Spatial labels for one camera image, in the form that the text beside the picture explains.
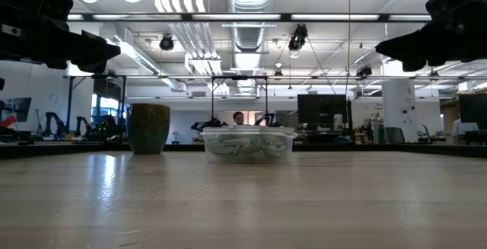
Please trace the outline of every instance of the black monitor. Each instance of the black monitor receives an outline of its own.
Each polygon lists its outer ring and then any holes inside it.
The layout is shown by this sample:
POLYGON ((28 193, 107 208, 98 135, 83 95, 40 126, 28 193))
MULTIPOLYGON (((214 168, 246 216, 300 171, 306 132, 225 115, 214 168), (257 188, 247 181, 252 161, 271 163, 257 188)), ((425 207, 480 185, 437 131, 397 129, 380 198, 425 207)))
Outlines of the black monitor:
POLYGON ((487 94, 461 94, 460 115, 462 123, 477 123, 479 129, 487 129, 487 94))
POLYGON ((299 123, 332 124, 334 116, 342 115, 343 122, 348 122, 347 98, 344 94, 299 94, 299 123))

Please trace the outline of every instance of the man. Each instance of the man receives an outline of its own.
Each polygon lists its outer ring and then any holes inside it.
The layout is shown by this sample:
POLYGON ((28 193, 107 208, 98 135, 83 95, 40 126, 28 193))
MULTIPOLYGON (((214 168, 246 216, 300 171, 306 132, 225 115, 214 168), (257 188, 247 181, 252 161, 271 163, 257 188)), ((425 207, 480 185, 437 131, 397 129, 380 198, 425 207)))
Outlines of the man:
POLYGON ((454 138, 454 144, 464 145, 465 132, 469 131, 479 131, 479 126, 477 123, 462 123, 460 118, 460 113, 458 113, 458 119, 454 121, 454 127, 452 129, 452 136, 454 138))
POLYGON ((234 113, 234 122, 237 125, 243 125, 244 124, 244 114, 242 112, 235 112, 234 113))

